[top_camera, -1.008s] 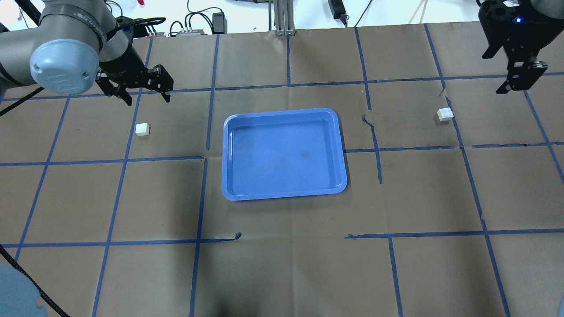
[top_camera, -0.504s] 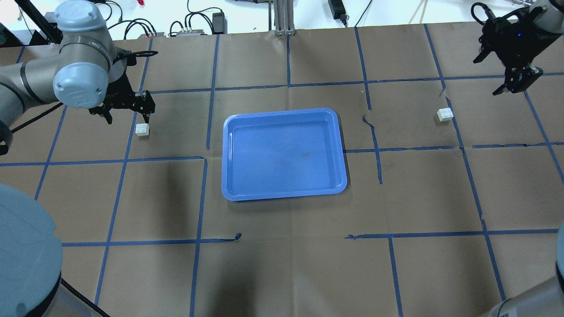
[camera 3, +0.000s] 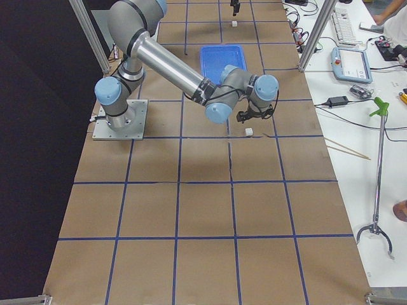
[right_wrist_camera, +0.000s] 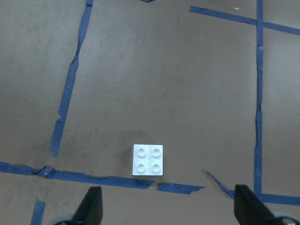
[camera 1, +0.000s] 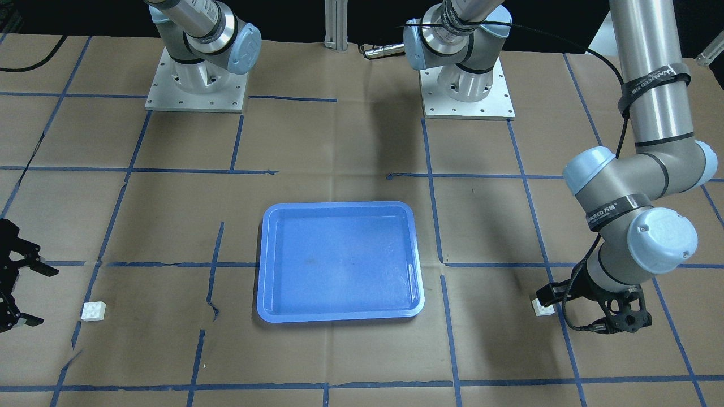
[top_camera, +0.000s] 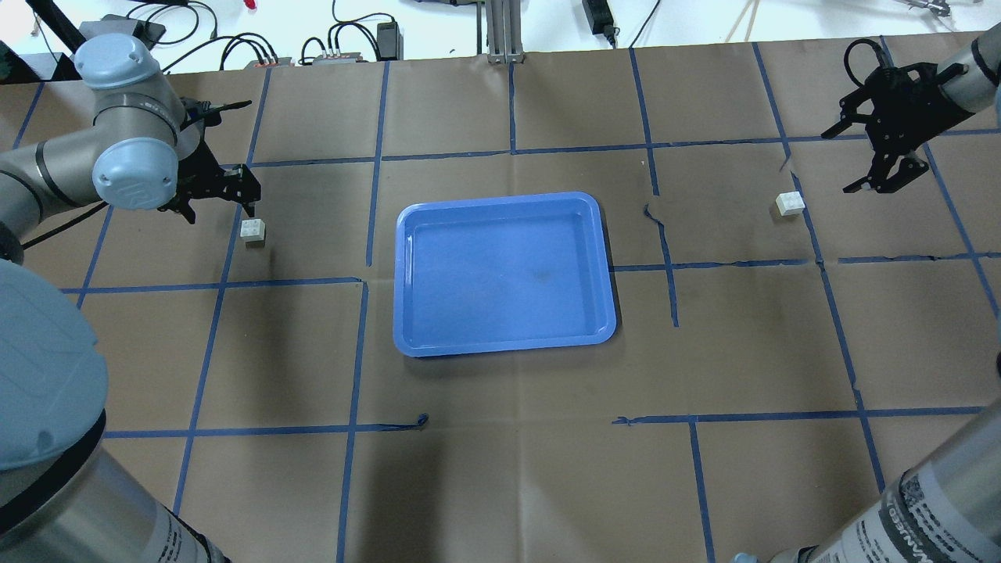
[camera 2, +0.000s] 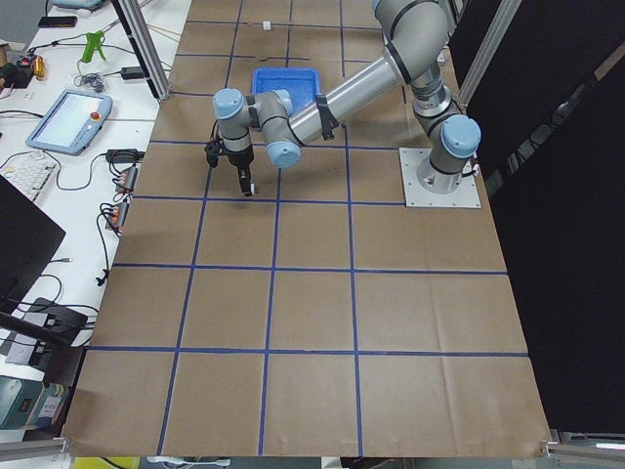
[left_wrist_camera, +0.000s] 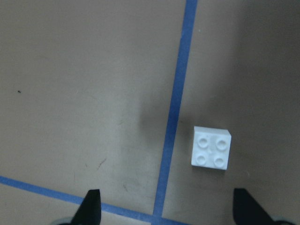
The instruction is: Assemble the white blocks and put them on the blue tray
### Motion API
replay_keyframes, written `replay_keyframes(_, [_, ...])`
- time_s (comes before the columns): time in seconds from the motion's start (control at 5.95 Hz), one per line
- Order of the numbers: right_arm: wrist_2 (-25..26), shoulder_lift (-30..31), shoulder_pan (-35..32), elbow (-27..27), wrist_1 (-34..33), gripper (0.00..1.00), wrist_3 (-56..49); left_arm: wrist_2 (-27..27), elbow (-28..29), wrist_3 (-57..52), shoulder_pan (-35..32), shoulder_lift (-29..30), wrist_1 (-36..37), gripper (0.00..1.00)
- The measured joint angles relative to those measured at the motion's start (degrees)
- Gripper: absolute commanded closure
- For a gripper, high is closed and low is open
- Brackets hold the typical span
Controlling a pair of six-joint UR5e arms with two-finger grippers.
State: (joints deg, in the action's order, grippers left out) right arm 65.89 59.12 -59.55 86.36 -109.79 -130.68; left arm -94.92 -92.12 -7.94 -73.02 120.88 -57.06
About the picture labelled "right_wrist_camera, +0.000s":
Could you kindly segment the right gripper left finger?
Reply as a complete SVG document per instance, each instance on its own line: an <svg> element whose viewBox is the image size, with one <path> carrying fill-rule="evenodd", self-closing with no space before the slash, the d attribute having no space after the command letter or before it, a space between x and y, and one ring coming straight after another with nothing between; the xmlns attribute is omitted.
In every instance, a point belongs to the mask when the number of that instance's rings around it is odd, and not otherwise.
<svg viewBox="0 0 300 225"><path fill-rule="evenodd" d="M72 225L100 225L102 218L102 189L90 187L70 222Z"/></svg>

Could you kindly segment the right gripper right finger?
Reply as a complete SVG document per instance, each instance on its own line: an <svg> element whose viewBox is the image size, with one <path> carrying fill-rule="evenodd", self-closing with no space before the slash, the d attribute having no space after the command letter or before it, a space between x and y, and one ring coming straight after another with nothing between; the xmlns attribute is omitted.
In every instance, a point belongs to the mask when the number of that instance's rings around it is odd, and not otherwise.
<svg viewBox="0 0 300 225"><path fill-rule="evenodd" d="M236 185L234 215L240 225L283 225L247 185Z"/></svg>

